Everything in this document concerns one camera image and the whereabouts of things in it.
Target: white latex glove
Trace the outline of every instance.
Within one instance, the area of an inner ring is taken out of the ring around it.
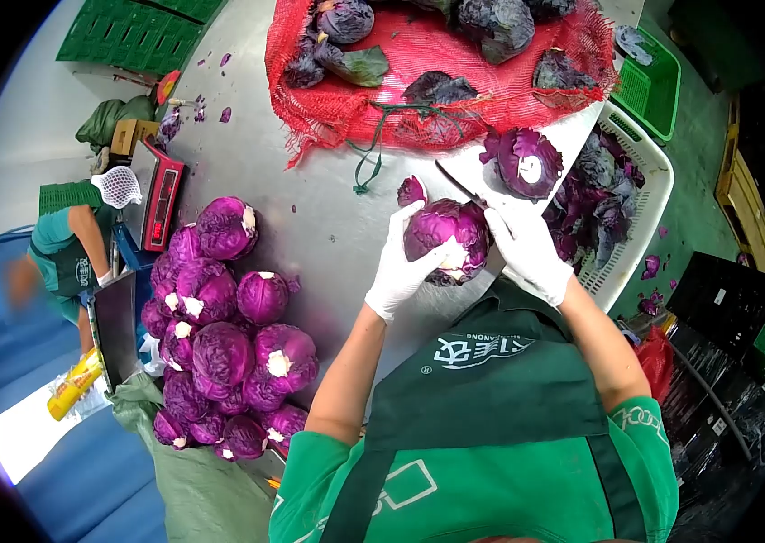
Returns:
[[[99,281],[100,287],[105,287],[105,284],[114,279],[114,271],[108,269],[108,273],[101,277],[96,277],[96,281]]]
[[[483,197],[488,202],[485,220],[506,263],[550,306],[561,305],[573,267],[557,255],[545,221],[512,196]]]
[[[410,224],[410,217],[424,205],[423,201],[414,201],[391,215],[388,221],[388,240],[382,248],[377,278],[364,297],[364,303],[388,323],[394,320],[398,306],[416,293],[425,277],[460,247],[452,236],[419,260],[407,262],[403,252],[403,232]]]

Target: knife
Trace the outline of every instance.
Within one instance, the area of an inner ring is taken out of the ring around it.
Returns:
[[[464,195],[465,195],[467,198],[469,198],[469,199],[470,199],[470,201],[472,201],[473,203],[475,203],[477,206],[479,206],[479,207],[480,207],[481,209],[483,209],[483,210],[487,210],[487,209],[488,209],[488,204],[486,203],[486,201],[484,201],[482,198],[480,198],[479,196],[477,196],[475,193],[473,193],[473,192],[470,192],[469,190],[467,190],[467,188],[466,188],[466,187],[464,187],[464,185],[463,185],[463,184],[461,184],[460,182],[458,182],[458,180],[457,180],[457,179],[455,179],[455,178],[452,176],[452,174],[451,174],[451,173],[449,173],[448,171],[446,171],[446,168],[443,168],[443,167],[442,167],[442,164],[440,163],[440,161],[438,161],[438,160],[435,160],[435,161],[434,161],[434,164],[436,164],[436,167],[437,167],[437,169],[439,169],[439,170],[442,172],[442,174],[443,174],[443,175],[446,177],[446,179],[448,179],[448,180],[449,180],[449,182],[451,182],[451,183],[452,183],[452,184],[453,184],[453,185],[454,185],[454,186],[455,186],[455,187],[456,187],[458,190],[460,190],[461,192],[463,192],[463,193],[464,193]]]

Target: green t-shirt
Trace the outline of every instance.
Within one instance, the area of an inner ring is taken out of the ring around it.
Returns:
[[[38,218],[36,227],[32,229],[32,242],[45,255],[53,255],[61,248],[66,248],[75,241],[76,237],[69,228],[69,208],[54,213],[43,214]],[[77,296],[68,298],[57,296],[51,291],[57,289],[57,266],[46,258],[40,258],[26,249],[26,254],[38,266],[44,278],[44,288],[48,291],[48,302],[59,309],[66,320],[77,324],[77,316],[81,310],[81,299]]]
[[[649,541],[665,541],[678,485],[660,406],[627,400],[609,413],[610,436],[636,490]],[[292,436],[274,501],[272,543],[318,541],[364,441]],[[541,541],[611,539],[612,519],[584,438],[507,447],[399,451],[365,541],[467,542],[494,535]]]

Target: red plastic bag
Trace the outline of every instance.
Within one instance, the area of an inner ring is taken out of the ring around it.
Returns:
[[[663,330],[652,325],[649,334],[639,345],[633,347],[633,350],[636,352],[642,371],[649,379],[651,397],[662,405],[672,382],[672,345],[666,339]]]
[[[540,128],[603,100],[617,81],[612,68],[612,29],[593,0],[579,0],[566,17],[538,24],[529,48],[494,66],[479,45],[446,27],[439,11],[407,2],[374,3],[376,22],[370,35],[344,49],[379,45],[389,70],[375,89],[357,87],[333,74],[309,89],[290,89],[282,81],[286,64],[305,33],[314,0],[277,0],[268,29],[265,67],[271,107],[289,125],[287,148],[295,151],[287,168],[313,146],[334,148],[347,139],[365,146],[379,136],[386,147],[442,150],[483,136],[492,126],[500,132],[516,127]],[[531,87],[543,51],[564,49],[574,67],[594,77],[593,90],[539,90]],[[422,73],[444,71],[464,76],[479,91],[468,101],[441,106],[457,125],[439,114],[420,119],[415,110],[398,110],[384,123],[381,104],[403,104],[401,93]]]

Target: stainless steel table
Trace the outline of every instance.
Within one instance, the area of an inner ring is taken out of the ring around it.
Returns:
[[[604,13],[617,24],[638,22],[642,0],[601,2]],[[283,171],[290,158],[284,149],[288,129],[271,111],[263,60],[273,9],[274,2],[231,0],[202,38],[173,93],[188,100],[201,94],[207,106],[203,123],[194,122],[192,109],[183,109],[181,130],[169,146],[169,154],[192,171],[183,181],[178,218],[194,221],[198,211],[222,195],[238,195],[257,210],[261,238],[236,270],[300,275],[303,290],[283,320],[314,338],[324,370],[343,345],[373,282],[402,180],[420,176],[434,199],[466,198],[445,181],[430,158],[404,151],[383,153],[379,177],[361,196],[351,189],[358,155],[346,146],[315,149],[298,167]],[[227,52],[232,58],[220,68]],[[202,58],[206,62],[197,66]],[[225,107],[231,107],[231,121],[221,124]],[[601,109],[601,103],[594,103],[541,130],[562,152],[566,169]],[[470,147],[453,154],[468,152],[478,154]],[[478,160],[471,157],[470,163],[481,171]],[[452,173],[468,183],[469,172]],[[486,269],[461,288],[423,285],[388,333],[377,381],[446,329],[502,268],[502,259],[494,252]],[[302,391],[298,399],[309,405],[313,392]]]

